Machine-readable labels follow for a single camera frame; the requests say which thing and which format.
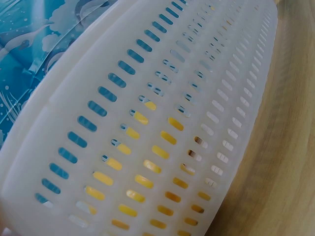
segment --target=slotted plastic panel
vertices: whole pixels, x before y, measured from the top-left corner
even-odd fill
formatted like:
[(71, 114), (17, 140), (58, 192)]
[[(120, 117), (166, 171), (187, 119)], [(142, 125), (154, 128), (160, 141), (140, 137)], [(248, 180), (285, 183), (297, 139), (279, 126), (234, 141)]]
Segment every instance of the slotted plastic panel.
[(247, 146), (276, 26), (272, 0), (118, 1), (1, 150), (8, 224), (23, 236), (204, 235)]

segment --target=wooden table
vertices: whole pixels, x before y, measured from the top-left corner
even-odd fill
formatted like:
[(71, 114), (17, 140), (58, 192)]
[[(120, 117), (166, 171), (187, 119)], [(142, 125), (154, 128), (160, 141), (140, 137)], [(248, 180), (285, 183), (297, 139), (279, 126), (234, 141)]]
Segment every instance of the wooden table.
[(206, 236), (315, 236), (315, 0), (283, 0), (251, 140)]

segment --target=blue patterned fabric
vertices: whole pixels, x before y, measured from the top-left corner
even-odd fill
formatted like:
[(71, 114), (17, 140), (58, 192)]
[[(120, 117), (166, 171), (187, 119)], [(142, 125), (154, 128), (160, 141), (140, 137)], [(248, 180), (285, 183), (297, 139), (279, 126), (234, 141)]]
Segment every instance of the blue patterned fabric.
[(0, 0), (0, 148), (31, 93), (117, 0)]

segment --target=yellow object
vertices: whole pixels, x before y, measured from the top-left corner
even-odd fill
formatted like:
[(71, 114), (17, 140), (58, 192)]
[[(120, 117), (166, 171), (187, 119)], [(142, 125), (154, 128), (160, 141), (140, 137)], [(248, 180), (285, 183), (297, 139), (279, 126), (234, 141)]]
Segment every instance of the yellow object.
[(139, 139), (140, 138), (140, 134), (135, 131), (133, 128), (128, 127), (128, 129), (126, 130), (126, 134), (130, 137), (132, 137), (133, 139)]
[(105, 195), (103, 193), (90, 186), (85, 187), (85, 192), (97, 200), (103, 201), (105, 199)]
[(138, 212), (124, 204), (120, 204), (119, 205), (119, 210), (124, 213), (124, 214), (127, 214), (127, 215), (130, 215), (132, 217), (136, 217), (138, 215)]
[(100, 181), (106, 185), (109, 185), (109, 186), (113, 185), (113, 183), (114, 183), (112, 178), (110, 178), (107, 175), (104, 175), (103, 173), (98, 172), (98, 171), (93, 173), (93, 177), (96, 178), (98, 181)]
[(156, 155), (164, 158), (164, 159), (169, 158), (169, 154), (166, 151), (164, 151), (163, 149), (161, 149), (159, 146), (154, 145), (152, 147), (152, 152), (155, 153)]
[(119, 151), (121, 151), (123, 154), (126, 154), (126, 155), (130, 155), (131, 154), (131, 149), (128, 148), (125, 144), (119, 144), (117, 146), (117, 149)]
[(149, 123), (149, 120), (142, 115), (140, 112), (135, 112), (133, 116), (137, 121), (139, 121), (141, 124), (147, 125)]

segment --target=oblong slot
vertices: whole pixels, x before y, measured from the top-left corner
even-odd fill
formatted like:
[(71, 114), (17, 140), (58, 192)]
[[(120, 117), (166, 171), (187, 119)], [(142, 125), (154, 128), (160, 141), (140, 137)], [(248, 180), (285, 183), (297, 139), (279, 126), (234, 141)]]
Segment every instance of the oblong slot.
[(211, 166), (211, 170), (219, 176), (222, 176), (223, 174), (223, 170), (215, 165)]
[(156, 36), (154, 33), (152, 33), (150, 30), (146, 29), (146, 30), (144, 31), (144, 33), (145, 33), (148, 37), (150, 37), (151, 39), (153, 39), (155, 42), (160, 42), (160, 38), (157, 37), (157, 36)]
[(155, 153), (156, 155), (162, 157), (163, 159), (169, 158), (168, 152), (164, 151), (159, 146), (156, 146), (156, 145), (152, 146), (152, 152)]
[(212, 187), (212, 188), (216, 188), (217, 187), (217, 183), (216, 182), (214, 182), (212, 179), (210, 179), (210, 178), (205, 178), (205, 183), (208, 185), (208, 186), (210, 186), (210, 187)]
[(221, 152), (218, 152), (218, 153), (217, 153), (217, 158), (218, 158), (219, 160), (223, 161), (224, 163), (227, 163), (227, 162), (228, 162), (228, 158), (227, 158), (225, 155), (223, 155)]
[(139, 62), (139, 63), (143, 63), (144, 62), (144, 58), (142, 57), (142, 56), (140, 56), (139, 54), (137, 54), (134, 50), (132, 50), (132, 49), (128, 49), (127, 50), (127, 54), (131, 57), (131, 58), (133, 58), (133, 59), (135, 59), (137, 62)]
[(179, 15), (176, 12), (174, 12), (171, 8), (167, 7), (165, 10), (175, 18), (179, 18)]
[(125, 155), (131, 154), (131, 149), (126, 144), (119, 142), (117, 139), (112, 139), (111, 145), (116, 147), (120, 152), (122, 152)]
[(134, 181), (141, 184), (142, 186), (145, 186), (146, 188), (153, 188), (153, 185), (154, 185), (152, 181), (148, 180), (147, 178), (141, 175), (136, 175), (134, 177)]
[(161, 137), (172, 145), (175, 145), (177, 143), (177, 140), (172, 135), (165, 131), (161, 131)]
[(162, 206), (162, 205), (159, 205), (157, 207), (157, 210), (159, 212), (161, 212), (162, 214), (167, 215), (167, 216), (172, 216), (174, 214), (173, 210), (171, 210), (170, 208), (167, 208), (165, 206)]
[(170, 50), (170, 53), (176, 58), (178, 59), (180, 62), (184, 63), (185, 62), (185, 58), (183, 58), (182, 55), (180, 55), (178, 52), (176, 52), (175, 50)]
[(177, 121), (176, 119), (174, 119), (173, 117), (169, 117), (167, 119), (167, 122), (172, 125), (173, 127), (175, 127), (176, 129), (178, 129), (179, 131), (183, 131), (184, 130), (184, 126)]
[(165, 196), (176, 203), (179, 203), (182, 200), (180, 196), (177, 196), (176, 194), (171, 193), (171, 192), (166, 192)]
[(86, 203), (86, 202), (77, 201), (75, 206), (77, 208), (79, 208), (80, 210), (82, 210), (83, 212), (88, 213), (90, 215), (96, 215), (97, 214), (96, 208), (94, 206)]
[(202, 157), (199, 154), (197, 154), (196, 152), (194, 152), (193, 150), (188, 150), (187, 154), (188, 154), (188, 156), (192, 157), (196, 161), (201, 161), (201, 159), (202, 159)]
[(217, 118), (215, 115), (213, 115), (211, 112), (207, 112), (207, 117), (209, 117), (214, 123), (219, 122), (219, 118)]
[(79, 116), (77, 119), (78, 123), (85, 127), (86, 129), (95, 132), (97, 130), (97, 126), (86, 119), (84, 116)]
[(237, 72), (239, 73), (240, 72), (240, 69), (233, 63), (230, 61), (230, 66)]
[(158, 220), (155, 220), (155, 219), (150, 220), (150, 224), (154, 227), (159, 228), (159, 229), (165, 229), (167, 226), (165, 223), (158, 221)]
[(237, 107), (236, 110), (242, 117), (244, 118), (246, 117), (246, 113), (242, 110), (242, 108)]
[(205, 212), (205, 209), (204, 209), (204, 208), (202, 208), (201, 206), (198, 206), (198, 205), (196, 205), (196, 204), (191, 205), (191, 209), (192, 209), (193, 211), (196, 211), (197, 213), (200, 213), (200, 214), (202, 214), (202, 213)]
[(220, 97), (224, 100), (224, 101), (228, 101), (228, 96), (221, 90), (221, 89), (218, 89), (217, 90), (217, 93), (218, 95), (220, 95)]
[(237, 133), (235, 133), (233, 130), (231, 129), (227, 129), (227, 133), (233, 138), (233, 139), (237, 139), (238, 135)]
[(153, 172), (155, 172), (157, 174), (160, 174), (162, 172), (162, 169), (158, 165), (154, 164), (152, 161), (145, 160), (143, 162), (143, 165), (146, 168), (148, 168), (149, 170), (151, 170), (151, 171), (153, 171)]
[(173, 178), (173, 183), (176, 184), (177, 186), (180, 186), (183, 189), (188, 188), (188, 184), (179, 178), (176, 178), (176, 177)]
[(196, 173), (196, 171), (193, 168), (187, 166), (185, 163), (182, 163), (180, 165), (180, 168), (182, 171), (186, 172), (187, 174), (189, 174), (191, 176), (195, 175), (195, 173)]
[(249, 106), (250, 106), (249, 102), (248, 102), (245, 98), (243, 98), (243, 97), (241, 97), (241, 102), (242, 102), (246, 107), (249, 107)]
[(61, 178), (68, 179), (69, 174), (67, 171), (56, 165), (55, 163), (51, 163), (49, 165), (49, 169), (54, 172), (56, 175), (60, 176)]
[(115, 94), (102, 86), (98, 87), (98, 92), (111, 102), (116, 102), (117, 100), (117, 96)]
[(229, 70), (226, 70), (225, 73), (231, 80), (236, 81), (236, 77)]
[(136, 191), (133, 191), (131, 189), (126, 191), (126, 195), (128, 197), (130, 197), (131, 199), (133, 199), (137, 202), (140, 202), (140, 203), (143, 203), (146, 200), (146, 198), (143, 195), (141, 195), (140, 193), (137, 193)]
[(239, 127), (239, 128), (242, 127), (242, 123), (237, 118), (233, 117), (232, 121), (237, 127)]
[(51, 201), (49, 201), (47, 198), (45, 198), (43, 195), (41, 195), (39, 193), (35, 194), (35, 198), (38, 202), (43, 204), (45, 207), (53, 208), (53, 206), (54, 206), (54, 204)]
[(72, 131), (68, 133), (68, 138), (82, 148), (86, 148), (88, 145), (87, 141), (85, 141), (79, 135), (77, 135), (76, 133)]
[(204, 193), (204, 192), (198, 192), (198, 196), (200, 198), (202, 198), (203, 200), (206, 200), (206, 201), (210, 201), (211, 200), (211, 197), (208, 194)]
[(93, 177), (95, 179), (97, 179), (98, 181), (100, 181), (101, 183), (104, 183), (108, 186), (111, 186), (114, 183), (114, 181), (111, 177), (108, 177), (107, 175), (105, 175), (101, 172), (98, 172), (98, 171), (93, 172)]
[(152, 52), (152, 48), (141, 39), (137, 39), (136, 43), (147, 52)]
[(89, 101), (88, 107), (101, 117), (105, 117), (107, 115), (107, 111), (94, 101)]
[(130, 229), (130, 226), (120, 220), (115, 220), (113, 219), (112, 220), (112, 225), (122, 229), (122, 230), (129, 230)]
[(123, 168), (122, 164), (112, 157), (108, 158), (108, 156), (103, 155), (102, 161), (105, 162), (108, 166), (110, 166), (116, 171), (120, 171)]
[(80, 226), (81, 228), (87, 228), (89, 226), (89, 223), (86, 220), (83, 220), (82, 218), (76, 215), (70, 215), (68, 219), (77, 226)]
[(70, 153), (63, 147), (60, 147), (58, 149), (58, 154), (73, 164), (78, 162), (78, 158), (76, 158), (72, 153)]
[(147, 125), (149, 123), (149, 120), (140, 112), (131, 109), (129, 113), (135, 120), (139, 121), (141, 124)]
[(105, 199), (105, 195), (102, 192), (98, 191), (95, 188), (92, 188), (91, 186), (86, 186), (84, 188), (84, 191), (88, 195), (90, 195), (91, 197), (93, 197), (93, 198), (95, 198), (95, 199), (97, 199), (99, 201), (103, 201)]
[(206, 124), (201, 124), (201, 128), (202, 130), (206, 131), (206, 133), (209, 134), (210, 136), (214, 134), (213, 130)]
[(175, 3), (174, 1), (172, 1), (172, 5), (176, 7), (178, 10), (183, 11), (183, 8), (179, 6), (177, 3)]
[(49, 181), (48, 179), (46, 178), (43, 178), (41, 180), (41, 183), (42, 185), (44, 185), (46, 188), (48, 188), (50, 191), (52, 191), (53, 193), (56, 193), (56, 194), (60, 194), (61, 193), (61, 190), (60, 188), (58, 188), (56, 185), (54, 185), (51, 181)]
[(187, 231), (178, 230), (177, 235), (179, 236), (191, 236), (191, 233), (188, 233)]
[(136, 217), (138, 215), (138, 212), (124, 204), (120, 204), (118, 206), (119, 211), (121, 211), (122, 213), (129, 215), (131, 217)]
[(134, 75), (136, 73), (135, 69), (122, 60), (118, 62), (118, 66), (130, 75)]
[(216, 100), (212, 100), (212, 104), (214, 105), (215, 108), (217, 108), (220, 112), (224, 112), (224, 107), (217, 102)]
[(164, 20), (166, 23), (168, 23), (169, 25), (172, 25), (172, 24), (173, 24), (173, 22), (172, 22), (170, 19), (168, 19), (166, 16), (164, 16), (163, 14), (159, 14), (159, 17), (160, 17), (162, 20)]
[(234, 146), (231, 143), (229, 143), (227, 140), (223, 140), (222, 145), (223, 145), (223, 147), (225, 147), (229, 151), (233, 151), (233, 149), (234, 149)]
[(233, 87), (225, 80), (225, 79), (222, 79), (222, 84), (230, 91), (233, 90)]
[(166, 33), (167, 32), (167, 30), (166, 30), (166, 28), (164, 28), (163, 26), (161, 26), (158, 22), (156, 22), (156, 21), (153, 21), (152, 22), (152, 25), (155, 27), (155, 28), (157, 28), (159, 31), (161, 31), (162, 33)]
[(198, 221), (191, 219), (189, 217), (185, 218), (184, 222), (192, 226), (196, 226), (198, 224)]

